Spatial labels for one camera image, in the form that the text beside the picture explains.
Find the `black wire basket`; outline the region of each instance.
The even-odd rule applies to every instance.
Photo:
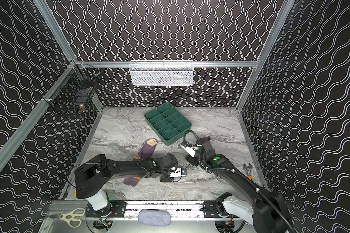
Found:
[[[46,101],[61,117],[85,117],[86,106],[91,102],[101,77],[98,68],[78,64]]]

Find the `scissors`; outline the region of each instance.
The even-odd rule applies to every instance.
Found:
[[[78,227],[82,224],[82,220],[80,219],[80,217],[83,217],[85,214],[85,209],[84,208],[76,208],[73,211],[70,211],[68,213],[65,214],[60,214],[60,215],[52,215],[50,216],[50,218],[56,218],[58,217],[60,220],[63,220],[65,222],[67,222],[67,224],[73,228]],[[71,222],[78,222],[78,225],[73,226],[71,225]]]

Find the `white scissors handle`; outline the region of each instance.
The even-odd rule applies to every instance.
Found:
[[[76,212],[77,210],[83,210],[83,213],[76,214],[75,212]],[[69,226],[75,228],[75,227],[78,227],[78,226],[80,226],[80,225],[82,224],[82,220],[80,219],[80,217],[82,217],[84,214],[85,214],[85,209],[84,209],[84,208],[77,208],[77,209],[75,209],[75,210],[73,210],[73,211],[70,211],[70,212],[68,212],[68,213],[66,213],[66,214],[61,214],[61,215],[60,215],[60,219],[63,220],[63,221],[65,221],[65,222],[67,222],[67,224],[68,224]],[[70,223],[71,221],[79,222],[79,223],[78,223],[77,226],[73,226],[73,225],[71,225],[71,223]]]

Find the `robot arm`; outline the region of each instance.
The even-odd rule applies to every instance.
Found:
[[[216,154],[210,137],[197,138],[195,145],[184,140],[182,147],[189,153],[187,160],[192,165],[200,165],[206,172],[224,179],[245,197],[241,200],[225,193],[217,198],[216,209],[219,215],[236,215],[252,224],[257,233],[282,233],[291,226],[283,196],[252,182],[227,157]],[[177,165],[178,161],[172,154],[141,161],[107,160],[105,155],[100,154],[76,168],[76,197],[86,198],[96,216],[106,217],[110,212],[109,200],[101,188],[107,181],[125,177],[170,177]]]
[[[206,172],[214,173],[245,197],[245,200],[240,200],[230,193],[223,194],[216,200],[219,214],[236,215],[252,224],[257,233],[281,233],[288,229],[288,223],[291,225],[283,196],[269,192],[252,182],[227,157],[216,154],[211,146],[210,137],[197,139],[195,145],[189,144],[184,139],[181,146],[189,153],[187,160],[192,165],[200,165]],[[287,222],[270,204],[275,205]]]
[[[114,161],[99,154],[75,169],[76,197],[86,198],[99,216],[109,213],[109,200],[102,191],[110,179],[125,177],[169,177],[178,164],[174,155],[140,161]]]

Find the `gray cushion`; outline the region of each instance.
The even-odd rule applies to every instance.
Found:
[[[170,213],[161,210],[141,210],[139,212],[139,222],[150,226],[165,227],[170,224]]]

